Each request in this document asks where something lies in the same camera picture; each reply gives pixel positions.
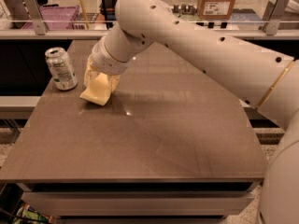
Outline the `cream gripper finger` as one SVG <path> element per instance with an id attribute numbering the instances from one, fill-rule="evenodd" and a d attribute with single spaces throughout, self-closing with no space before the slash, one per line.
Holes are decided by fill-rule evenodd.
<path id="1" fill-rule="evenodd" d="M 100 75 L 101 73 L 94 66 L 93 57 L 89 56 L 84 74 L 84 86 L 89 87 L 91 84 L 98 84 L 100 82 L 98 78 Z"/>
<path id="2" fill-rule="evenodd" d="M 116 76 L 108 76 L 107 77 L 107 91 L 109 94 L 113 93 L 116 90 L 119 82 L 120 82 L 120 75 Z"/>

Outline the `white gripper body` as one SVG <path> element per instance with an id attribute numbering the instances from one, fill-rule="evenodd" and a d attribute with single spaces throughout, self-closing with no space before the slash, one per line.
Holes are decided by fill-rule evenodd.
<path id="1" fill-rule="evenodd" d="M 131 57 L 122 58 L 115 49 L 109 50 L 106 42 L 107 37 L 104 36 L 93 46 L 93 66 L 109 76 L 121 75 L 127 69 Z"/>

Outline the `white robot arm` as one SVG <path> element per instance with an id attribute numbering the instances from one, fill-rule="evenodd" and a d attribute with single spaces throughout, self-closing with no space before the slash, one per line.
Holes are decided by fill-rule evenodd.
<path id="1" fill-rule="evenodd" d="M 120 75 L 157 42 L 284 130 L 270 161 L 256 224 L 299 224 L 299 65 L 291 56 L 176 17 L 161 0 L 118 0 L 116 24 L 92 49 L 93 66 Z"/>

